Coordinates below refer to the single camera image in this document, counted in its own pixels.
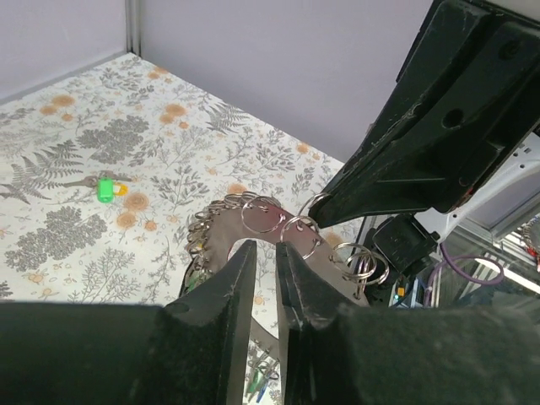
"white wall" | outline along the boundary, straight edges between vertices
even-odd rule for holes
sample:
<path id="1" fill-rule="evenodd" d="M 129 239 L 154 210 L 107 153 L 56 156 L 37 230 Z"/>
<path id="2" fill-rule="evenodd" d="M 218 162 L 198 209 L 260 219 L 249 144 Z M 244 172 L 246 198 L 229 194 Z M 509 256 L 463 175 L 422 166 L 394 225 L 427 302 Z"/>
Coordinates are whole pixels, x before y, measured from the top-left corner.
<path id="1" fill-rule="evenodd" d="M 125 0 L 2 0 L 0 100 L 125 48 Z"/>
<path id="2" fill-rule="evenodd" d="M 143 57 L 345 161 L 431 0 L 142 0 Z"/>

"green key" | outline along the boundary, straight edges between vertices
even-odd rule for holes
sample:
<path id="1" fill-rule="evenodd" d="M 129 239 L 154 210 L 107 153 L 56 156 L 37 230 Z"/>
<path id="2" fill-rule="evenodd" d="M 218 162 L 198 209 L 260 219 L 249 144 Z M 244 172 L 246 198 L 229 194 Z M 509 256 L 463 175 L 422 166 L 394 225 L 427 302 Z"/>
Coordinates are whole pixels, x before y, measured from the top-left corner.
<path id="1" fill-rule="evenodd" d="M 98 180 L 98 201 L 110 203 L 115 197 L 115 183 L 112 179 Z"/>

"floral tablecloth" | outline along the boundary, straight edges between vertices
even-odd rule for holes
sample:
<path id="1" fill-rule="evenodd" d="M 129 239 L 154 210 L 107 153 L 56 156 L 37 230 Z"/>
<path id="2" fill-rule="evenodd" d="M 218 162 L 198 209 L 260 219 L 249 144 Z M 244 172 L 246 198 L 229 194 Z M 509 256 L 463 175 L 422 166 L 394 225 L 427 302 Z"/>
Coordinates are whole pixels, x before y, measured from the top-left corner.
<path id="1" fill-rule="evenodd" d="M 131 54 L 0 106 L 0 140 L 0 300 L 165 305 L 196 211 L 249 189 L 295 212 L 342 165 Z M 132 177 L 126 196 L 63 186 L 103 170 Z M 255 290 L 253 315 L 277 334 L 265 242 Z M 261 403 L 280 403 L 278 381 Z"/>

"tabletop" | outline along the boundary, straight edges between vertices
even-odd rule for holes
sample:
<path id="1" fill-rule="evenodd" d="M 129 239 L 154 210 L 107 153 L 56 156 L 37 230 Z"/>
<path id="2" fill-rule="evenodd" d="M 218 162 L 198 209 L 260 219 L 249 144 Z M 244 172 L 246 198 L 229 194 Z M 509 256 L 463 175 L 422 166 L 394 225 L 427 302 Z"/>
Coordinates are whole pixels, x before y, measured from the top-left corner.
<path id="1" fill-rule="evenodd" d="M 296 212 L 342 166 L 132 54 L 0 106 L 0 140 L 0 300 L 165 305 L 195 212 L 245 190 Z M 126 195 L 64 186 L 104 170 L 132 179 Z M 257 261 L 253 316 L 277 336 L 274 246 Z M 278 381 L 261 403 L 281 403 Z"/>

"purple cable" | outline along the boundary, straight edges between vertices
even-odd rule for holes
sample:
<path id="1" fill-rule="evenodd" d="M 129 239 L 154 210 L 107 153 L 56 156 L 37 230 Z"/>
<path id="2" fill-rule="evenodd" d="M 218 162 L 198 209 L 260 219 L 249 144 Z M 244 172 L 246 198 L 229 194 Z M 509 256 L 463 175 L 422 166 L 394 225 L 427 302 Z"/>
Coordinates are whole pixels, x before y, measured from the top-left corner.
<path id="1" fill-rule="evenodd" d="M 428 290 L 424 294 L 424 306 L 428 306 L 429 298 L 431 297 L 431 289 L 429 288 L 432 288 L 433 282 L 435 280 L 435 276 L 446 265 L 448 265 L 457 274 L 459 274 L 466 280 L 470 281 L 471 283 L 476 283 L 480 285 L 496 285 L 505 279 L 505 270 L 503 269 L 503 267 L 500 265 L 499 262 L 496 262 L 495 260 L 490 259 L 489 257 L 469 256 L 469 255 L 450 257 L 450 255 L 448 254 L 448 251 L 446 250 L 445 245 L 442 243 L 440 244 L 440 252 L 442 253 L 442 256 L 444 257 L 445 260 L 443 262 L 437 263 L 435 265 L 435 269 L 429 275 Z M 499 269 L 499 274 L 497 274 L 497 276 L 495 278 L 492 278 L 491 280 L 479 280 L 478 278 L 471 277 L 467 273 L 465 273 L 462 268 L 457 266 L 455 260 L 461 260 L 461 259 L 473 259 L 473 260 L 480 259 L 480 260 L 485 260 L 486 262 L 491 262 L 495 266 L 497 266 L 497 268 Z"/>

